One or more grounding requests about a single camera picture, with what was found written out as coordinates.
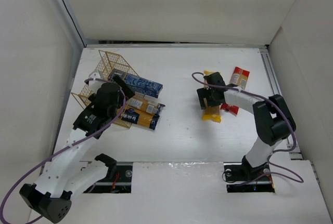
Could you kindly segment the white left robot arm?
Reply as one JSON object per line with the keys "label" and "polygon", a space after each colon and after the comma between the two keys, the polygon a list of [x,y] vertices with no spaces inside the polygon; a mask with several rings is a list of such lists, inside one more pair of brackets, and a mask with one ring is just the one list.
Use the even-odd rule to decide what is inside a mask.
{"label": "white left robot arm", "polygon": [[89,96],[90,104],[74,121],[65,146],[34,183],[25,183],[19,191],[32,210],[52,223],[64,219],[75,197],[95,182],[112,177],[117,166],[115,159],[100,154],[85,169],[81,168],[80,161],[120,117],[126,101],[135,95],[118,75],[111,81],[89,78],[86,83],[97,84],[99,88]]}

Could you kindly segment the dark blue spaghetti bag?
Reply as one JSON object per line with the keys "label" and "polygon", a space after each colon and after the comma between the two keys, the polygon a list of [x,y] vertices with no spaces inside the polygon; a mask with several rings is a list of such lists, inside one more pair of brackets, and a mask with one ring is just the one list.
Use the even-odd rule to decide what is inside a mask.
{"label": "dark blue spaghetti bag", "polygon": [[120,120],[149,128],[151,130],[156,129],[159,118],[159,115],[151,115],[131,107],[127,107],[119,117]]}

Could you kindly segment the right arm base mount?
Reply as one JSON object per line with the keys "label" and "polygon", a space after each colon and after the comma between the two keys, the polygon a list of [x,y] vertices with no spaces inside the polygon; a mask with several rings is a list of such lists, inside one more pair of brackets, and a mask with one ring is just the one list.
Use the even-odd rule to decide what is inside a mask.
{"label": "right arm base mount", "polygon": [[222,173],[228,193],[274,193],[274,184],[267,164],[247,170],[241,163],[224,163]]}

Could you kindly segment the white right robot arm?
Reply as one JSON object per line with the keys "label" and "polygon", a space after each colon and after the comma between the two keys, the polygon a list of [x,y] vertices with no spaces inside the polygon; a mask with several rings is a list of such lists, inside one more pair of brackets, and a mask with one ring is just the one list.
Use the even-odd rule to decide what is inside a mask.
{"label": "white right robot arm", "polygon": [[225,103],[254,116],[258,137],[236,169],[238,181],[250,181],[269,175],[264,169],[270,164],[272,155],[280,151],[277,146],[288,137],[293,139],[289,151],[295,149],[296,124],[283,96],[275,94],[266,98],[250,93],[236,84],[227,85],[219,72],[204,75],[201,84],[204,87],[199,88],[197,94],[203,110]]}

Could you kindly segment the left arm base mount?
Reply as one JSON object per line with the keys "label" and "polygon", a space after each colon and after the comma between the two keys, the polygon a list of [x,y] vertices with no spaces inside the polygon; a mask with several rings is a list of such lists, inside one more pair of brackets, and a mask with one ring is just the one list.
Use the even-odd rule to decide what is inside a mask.
{"label": "left arm base mount", "polygon": [[85,190],[84,193],[92,193],[92,194],[131,193],[132,178],[133,178],[133,163],[118,163],[116,171],[113,173],[112,178],[104,178],[94,183],[87,190]]}

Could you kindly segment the blue pasta box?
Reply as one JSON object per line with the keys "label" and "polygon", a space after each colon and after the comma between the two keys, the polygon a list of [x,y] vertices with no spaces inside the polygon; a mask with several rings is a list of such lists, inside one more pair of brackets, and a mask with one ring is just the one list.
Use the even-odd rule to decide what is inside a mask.
{"label": "blue pasta box", "polygon": [[113,80],[115,75],[119,76],[128,86],[131,86],[135,92],[148,95],[150,97],[158,98],[163,89],[163,85],[160,83],[134,74],[126,73],[118,69],[113,69],[111,71],[108,76],[108,80]]}

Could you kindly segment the aluminium frame rail right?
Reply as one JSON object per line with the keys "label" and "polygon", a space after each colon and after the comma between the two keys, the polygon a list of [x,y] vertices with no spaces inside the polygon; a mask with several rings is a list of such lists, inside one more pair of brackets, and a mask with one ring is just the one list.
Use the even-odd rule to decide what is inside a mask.
{"label": "aluminium frame rail right", "polygon": [[[262,61],[266,70],[266,75],[268,77],[268,82],[270,84],[271,90],[273,92],[273,95],[269,97],[269,99],[272,99],[272,101],[280,108],[280,111],[283,112],[285,109],[287,109],[287,104],[283,99],[280,86],[273,68],[273,64],[270,59],[270,55],[268,52],[268,48],[266,46],[259,48]],[[288,138],[284,139],[284,142],[286,143],[286,149],[288,150],[289,156],[291,160],[303,160],[303,156],[301,153],[301,150],[298,146],[297,141],[294,141],[292,138],[292,135],[290,135]]]}

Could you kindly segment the aluminium frame post left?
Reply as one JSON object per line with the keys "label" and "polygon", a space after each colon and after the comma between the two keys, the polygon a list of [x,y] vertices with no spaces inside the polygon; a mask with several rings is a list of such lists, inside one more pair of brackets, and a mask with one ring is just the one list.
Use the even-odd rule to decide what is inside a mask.
{"label": "aluminium frame post left", "polygon": [[86,47],[86,39],[79,26],[68,0],[55,0],[59,7],[60,15],[65,22],[66,29],[69,30],[72,38],[82,48]]}

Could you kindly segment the red spaghetti bag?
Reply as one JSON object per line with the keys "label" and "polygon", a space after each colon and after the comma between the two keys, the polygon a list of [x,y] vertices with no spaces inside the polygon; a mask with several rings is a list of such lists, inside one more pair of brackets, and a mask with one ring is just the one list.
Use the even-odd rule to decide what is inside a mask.
{"label": "red spaghetti bag", "polygon": [[[229,83],[239,86],[241,87],[241,89],[245,89],[249,78],[249,74],[250,74],[249,71],[244,70],[240,67],[235,67]],[[223,103],[220,109],[224,110],[225,112],[230,112],[235,116],[237,116],[239,111],[239,107],[227,103]]]}

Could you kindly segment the yellow pasta bag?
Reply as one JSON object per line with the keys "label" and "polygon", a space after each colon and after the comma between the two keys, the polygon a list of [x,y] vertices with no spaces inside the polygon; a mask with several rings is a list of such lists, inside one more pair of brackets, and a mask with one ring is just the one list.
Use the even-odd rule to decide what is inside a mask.
{"label": "yellow pasta bag", "polygon": [[222,121],[220,105],[209,106],[207,98],[204,98],[204,104],[206,108],[203,110],[202,120],[211,120],[213,122],[220,123]]}

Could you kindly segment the blue-topped spaghetti bag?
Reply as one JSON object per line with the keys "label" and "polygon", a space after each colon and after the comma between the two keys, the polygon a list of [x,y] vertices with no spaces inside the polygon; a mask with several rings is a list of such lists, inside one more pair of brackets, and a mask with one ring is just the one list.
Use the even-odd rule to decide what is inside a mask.
{"label": "blue-topped spaghetti bag", "polygon": [[144,98],[131,98],[128,102],[128,105],[142,112],[155,116],[159,116],[165,107],[164,104],[149,101]]}

